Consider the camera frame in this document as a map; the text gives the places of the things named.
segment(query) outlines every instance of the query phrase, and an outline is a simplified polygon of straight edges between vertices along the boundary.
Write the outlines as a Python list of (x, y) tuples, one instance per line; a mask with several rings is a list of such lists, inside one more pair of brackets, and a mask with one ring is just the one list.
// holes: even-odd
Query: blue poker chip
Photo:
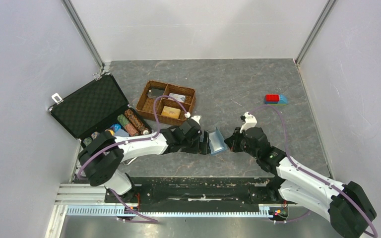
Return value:
[(119, 130), (119, 129), (121, 129), (122, 127), (121, 127), (121, 125), (119, 125), (119, 124), (113, 124), (111, 127), (110, 127), (110, 129), (112, 129), (115, 133)]

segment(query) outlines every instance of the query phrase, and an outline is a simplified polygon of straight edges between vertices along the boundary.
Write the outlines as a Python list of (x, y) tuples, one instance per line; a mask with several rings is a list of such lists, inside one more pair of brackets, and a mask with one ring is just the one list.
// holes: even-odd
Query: wicker basket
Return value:
[[(176, 93), (185, 95), (186, 99), (184, 103), (181, 103), (183, 107), (190, 113), (192, 113), (196, 101), (196, 93), (192, 88), (186, 88), (182, 86), (176, 86), (173, 84), (162, 83), (157, 81), (148, 81), (145, 85), (144, 90), (142, 91), (141, 97), (139, 98), (138, 104), (136, 105), (136, 111), (145, 119), (155, 120), (153, 113), (153, 104), (154, 99), (147, 96), (149, 88), (158, 88), (164, 90), (163, 95), (169, 95), (170, 93)], [(178, 119), (162, 116), (161, 112), (165, 106), (177, 108), (181, 110), (180, 116)], [(156, 112), (158, 120), (161, 123), (169, 125), (181, 125), (185, 120), (185, 112), (183, 109), (173, 100), (162, 98), (156, 104)]]

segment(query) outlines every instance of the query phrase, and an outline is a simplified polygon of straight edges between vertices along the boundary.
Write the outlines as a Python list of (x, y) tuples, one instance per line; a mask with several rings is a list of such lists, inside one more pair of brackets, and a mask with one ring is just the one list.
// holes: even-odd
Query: white robotic arm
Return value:
[(273, 200), (292, 201), (308, 208), (327, 219), (345, 238), (358, 238), (376, 218), (376, 211), (361, 186), (354, 182), (343, 184), (303, 166), (270, 145), (262, 129), (256, 127), (253, 115), (246, 112), (241, 119), (245, 123), (236, 127), (225, 143), (233, 152), (252, 155), (263, 170), (276, 176), (267, 185)]

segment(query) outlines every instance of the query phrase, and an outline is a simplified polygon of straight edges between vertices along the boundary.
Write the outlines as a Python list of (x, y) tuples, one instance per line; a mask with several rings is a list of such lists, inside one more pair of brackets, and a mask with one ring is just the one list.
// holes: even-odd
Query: gray marble floor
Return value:
[[(192, 59), (114, 61), (110, 72), (129, 102), (136, 106), (148, 80), (196, 90), (193, 115), (201, 115), (203, 129), (217, 126), (224, 138), (241, 126), (240, 115), (263, 104), (265, 94), (282, 94), (289, 104), (278, 107), (287, 126), (291, 155), (311, 169), (329, 176), (329, 170), (307, 97), (292, 59)], [(271, 109), (255, 114), (272, 145), (284, 149), (278, 116)], [(150, 126), (155, 123), (148, 120)], [(138, 158), (121, 165), (131, 176), (269, 177), (246, 153), (230, 150), (211, 155), (172, 153)]]

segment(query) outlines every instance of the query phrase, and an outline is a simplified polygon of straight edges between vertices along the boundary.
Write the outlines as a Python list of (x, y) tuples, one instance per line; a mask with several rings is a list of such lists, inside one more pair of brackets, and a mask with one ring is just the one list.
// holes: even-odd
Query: small box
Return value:
[(185, 95), (180, 95), (180, 94), (176, 94), (176, 93), (171, 93), (169, 94), (170, 97), (178, 100), (178, 102), (181, 102), (181, 103), (184, 103), (186, 101), (186, 96)]
[(180, 116), (180, 109), (165, 106), (163, 107), (163, 111), (161, 112), (161, 115), (178, 119)]
[[(147, 95), (148, 90), (150, 88), (164, 89), (163, 95), (170, 95), (171, 93), (174, 93), (185, 96), (185, 101), (181, 102), (181, 104), (186, 109), (186, 111), (192, 114), (193, 108), (195, 107), (196, 103), (196, 92), (194, 89), (150, 80), (145, 85), (141, 97), (139, 98), (138, 103), (136, 104), (136, 111), (143, 118), (155, 120), (153, 113), (154, 99), (148, 97)], [(176, 119), (161, 115), (165, 106), (179, 109), (179, 118)], [(164, 124), (181, 125), (184, 121), (186, 121), (185, 112), (183, 111), (183, 109), (175, 101), (169, 100), (167, 98), (162, 98), (160, 101), (156, 103), (156, 114), (158, 120)]]

